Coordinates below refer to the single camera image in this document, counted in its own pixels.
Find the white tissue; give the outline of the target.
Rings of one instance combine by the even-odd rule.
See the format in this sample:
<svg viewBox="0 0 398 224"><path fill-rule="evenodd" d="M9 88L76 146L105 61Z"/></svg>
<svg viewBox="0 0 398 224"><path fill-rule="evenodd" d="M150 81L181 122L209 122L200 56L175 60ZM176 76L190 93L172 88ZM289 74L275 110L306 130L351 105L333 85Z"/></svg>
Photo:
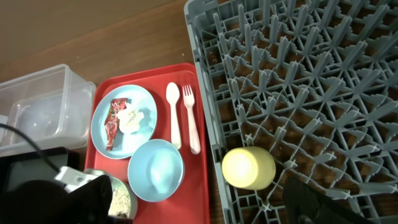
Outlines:
<svg viewBox="0 0 398 224"><path fill-rule="evenodd" d="M124 134L135 133L140 130L140 122L144 118L144 113L138 110L121 110L117 113L119 119L119 129Z"/></svg>

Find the yellow plastic cup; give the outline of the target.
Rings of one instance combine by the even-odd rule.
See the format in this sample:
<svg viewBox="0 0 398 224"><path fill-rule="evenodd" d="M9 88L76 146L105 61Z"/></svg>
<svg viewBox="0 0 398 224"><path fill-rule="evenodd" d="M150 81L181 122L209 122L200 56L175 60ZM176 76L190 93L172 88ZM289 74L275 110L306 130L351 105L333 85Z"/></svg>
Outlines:
<svg viewBox="0 0 398 224"><path fill-rule="evenodd" d="M262 190L274 180L273 157L257 146L238 147L226 153L221 163L223 177L230 185L246 190Z"/></svg>

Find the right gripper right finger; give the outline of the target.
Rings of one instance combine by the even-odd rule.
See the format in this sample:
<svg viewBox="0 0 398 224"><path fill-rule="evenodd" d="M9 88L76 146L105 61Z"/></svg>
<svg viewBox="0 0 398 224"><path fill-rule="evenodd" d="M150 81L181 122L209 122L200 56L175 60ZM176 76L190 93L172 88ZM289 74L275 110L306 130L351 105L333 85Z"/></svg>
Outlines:
<svg viewBox="0 0 398 224"><path fill-rule="evenodd" d="M372 224L295 177L285 181L283 201L290 224Z"/></svg>

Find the light blue bowl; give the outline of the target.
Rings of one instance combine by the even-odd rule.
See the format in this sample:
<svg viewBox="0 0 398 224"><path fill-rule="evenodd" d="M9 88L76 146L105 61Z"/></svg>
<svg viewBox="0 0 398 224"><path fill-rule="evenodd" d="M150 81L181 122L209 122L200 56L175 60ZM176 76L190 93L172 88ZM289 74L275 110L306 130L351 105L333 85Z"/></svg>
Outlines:
<svg viewBox="0 0 398 224"><path fill-rule="evenodd" d="M146 202L161 202L176 192L183 182L185 166L173 144L152 139L131 156L127 178L132 191Z"/></svg>

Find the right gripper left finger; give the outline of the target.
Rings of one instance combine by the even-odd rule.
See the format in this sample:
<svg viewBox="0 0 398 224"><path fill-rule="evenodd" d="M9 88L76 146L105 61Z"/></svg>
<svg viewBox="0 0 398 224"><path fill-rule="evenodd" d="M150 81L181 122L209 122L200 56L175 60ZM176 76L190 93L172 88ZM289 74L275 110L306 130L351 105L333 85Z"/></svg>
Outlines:
<svg viewBox="0 0 398 224"><path fill-rule="evenodd" d="M110 178L101 175L73 192L46 180L31 180L1 194L1 223L106 223Z"/></svg>

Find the red snack wrapper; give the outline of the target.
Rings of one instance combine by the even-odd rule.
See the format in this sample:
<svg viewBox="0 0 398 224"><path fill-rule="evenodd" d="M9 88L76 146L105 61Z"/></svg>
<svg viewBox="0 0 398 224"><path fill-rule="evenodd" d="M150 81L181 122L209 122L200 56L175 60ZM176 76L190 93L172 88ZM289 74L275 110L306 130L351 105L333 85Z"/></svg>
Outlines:
<svg viewBox="0 0 398 224"><path fill-rule="evenodd" d="M116 98L113 99L110 103L108 115L104 122L106 136L107 136L107 142L106 142L107 151L112 150L114 139L116 137L116 133L119 127L119 118L117 117L117 113L127 108L126 103L127 103L127 98Z"/></svg>

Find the light blue plate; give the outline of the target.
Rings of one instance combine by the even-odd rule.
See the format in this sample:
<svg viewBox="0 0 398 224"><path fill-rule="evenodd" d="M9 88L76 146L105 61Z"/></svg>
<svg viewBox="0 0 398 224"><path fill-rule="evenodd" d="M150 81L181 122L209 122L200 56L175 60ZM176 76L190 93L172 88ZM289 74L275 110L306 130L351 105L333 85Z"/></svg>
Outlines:
<svg viewBox="0 0 398 224"><path fill-rule="evenodd" d="M144 113L140 130L124 134L118 127L111 151L106 150L107 136L104 122L110 103L116 98L127 98L126 109ZM157 124L157 106L153 96L143 87L124 85L109 92L96 107L91 120L91 139L96 150L110 159L125 159L134 154L139 146L150 140Z"/></svg>

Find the mint green bowl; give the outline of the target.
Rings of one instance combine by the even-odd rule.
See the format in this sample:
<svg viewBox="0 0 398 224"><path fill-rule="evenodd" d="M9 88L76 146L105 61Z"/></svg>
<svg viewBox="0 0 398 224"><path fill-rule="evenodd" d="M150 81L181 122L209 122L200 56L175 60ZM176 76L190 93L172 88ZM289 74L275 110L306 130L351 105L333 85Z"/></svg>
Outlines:
<svg viewBox="0 0 398 224"><path fill-rule="evenodd" d="M123 181L102 170L85 169L84 173L95 176L107 175L110 178L113 196L108 215L114 218L133 220L137 213L137 197Z"/></svg>

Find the rice and food scraps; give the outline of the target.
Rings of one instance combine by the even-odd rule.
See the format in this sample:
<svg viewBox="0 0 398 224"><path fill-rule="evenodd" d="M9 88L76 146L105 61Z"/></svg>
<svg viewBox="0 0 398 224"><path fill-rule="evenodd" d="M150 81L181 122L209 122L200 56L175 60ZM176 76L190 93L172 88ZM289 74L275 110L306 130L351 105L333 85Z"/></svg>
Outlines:
<svg viewBox="0 0 398 224"><path fill-rule="evenodd" d="M111 217L129 218L131 213L131 199L124 184L112 183L113 197L108 211Z"/></svg>

